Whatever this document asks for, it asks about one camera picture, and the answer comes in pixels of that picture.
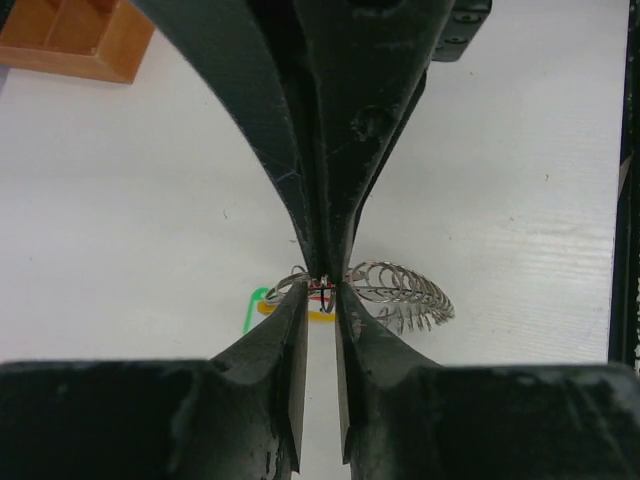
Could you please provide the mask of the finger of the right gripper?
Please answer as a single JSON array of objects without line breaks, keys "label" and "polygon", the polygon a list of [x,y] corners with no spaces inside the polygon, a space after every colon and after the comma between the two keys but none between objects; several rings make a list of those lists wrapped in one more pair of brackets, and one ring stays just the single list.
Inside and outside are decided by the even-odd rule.
[{"label": "finger of the right gripper", "polygon": [[290,1],[138,1],[215,93],[284,203],[308,271],[320,273],[312,82]]},{"label": "finger of the right gripper", "polygon": [[489,1],[298,1],[313,78],[322,273],[348,267],[359,215],[426,83],[458,60]]}]

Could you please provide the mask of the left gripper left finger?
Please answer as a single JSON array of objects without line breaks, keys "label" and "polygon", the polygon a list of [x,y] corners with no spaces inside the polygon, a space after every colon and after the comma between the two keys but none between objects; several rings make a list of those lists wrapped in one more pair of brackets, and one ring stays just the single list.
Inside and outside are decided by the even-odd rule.
[{"label": "left gripper left finger", "polygon": [[300,468],[307,285],[209,360],[1,367],[5,479],[287,479]]}]

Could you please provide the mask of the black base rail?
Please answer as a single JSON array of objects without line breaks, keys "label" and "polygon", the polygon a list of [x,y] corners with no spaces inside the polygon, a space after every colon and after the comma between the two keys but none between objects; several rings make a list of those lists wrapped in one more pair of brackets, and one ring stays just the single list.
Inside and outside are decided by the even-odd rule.
[{"label": "black base rail", "polygon": [[608,360],[639,372],[639,3],[628,3]]}]

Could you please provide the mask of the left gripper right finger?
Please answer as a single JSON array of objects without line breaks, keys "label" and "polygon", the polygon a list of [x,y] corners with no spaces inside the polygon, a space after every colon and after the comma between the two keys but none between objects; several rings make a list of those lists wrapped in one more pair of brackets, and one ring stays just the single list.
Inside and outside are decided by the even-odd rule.
[{"label": "left gripper right finger", "polygon": [[442,367],[337,292],[355,479],[635,479],[639,381],[617,365]]}]

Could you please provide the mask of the green key tag with key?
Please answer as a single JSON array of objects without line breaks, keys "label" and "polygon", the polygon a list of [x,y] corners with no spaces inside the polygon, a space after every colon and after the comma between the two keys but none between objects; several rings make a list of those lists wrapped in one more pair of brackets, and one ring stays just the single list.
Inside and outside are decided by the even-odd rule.
[{"label": "green key tag with key", "polygon": [[243,334],[247,334],[255,326],[262,322],[265,316],[259,311],[259,304],[263,301],[265,294],[267,293],[267,287],[261,287],[256,289],[249,298],[247,312],[243,324]]}]

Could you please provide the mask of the wooden compartment tray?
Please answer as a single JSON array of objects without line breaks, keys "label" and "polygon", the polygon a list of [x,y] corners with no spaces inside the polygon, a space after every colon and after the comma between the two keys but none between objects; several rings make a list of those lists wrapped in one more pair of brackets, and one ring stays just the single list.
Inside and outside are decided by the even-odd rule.
[{"label": "wooden compartment tray", "polygon": [[1,64],[131,84],[153,33],[128,1],[14,1],[1,28]]}]

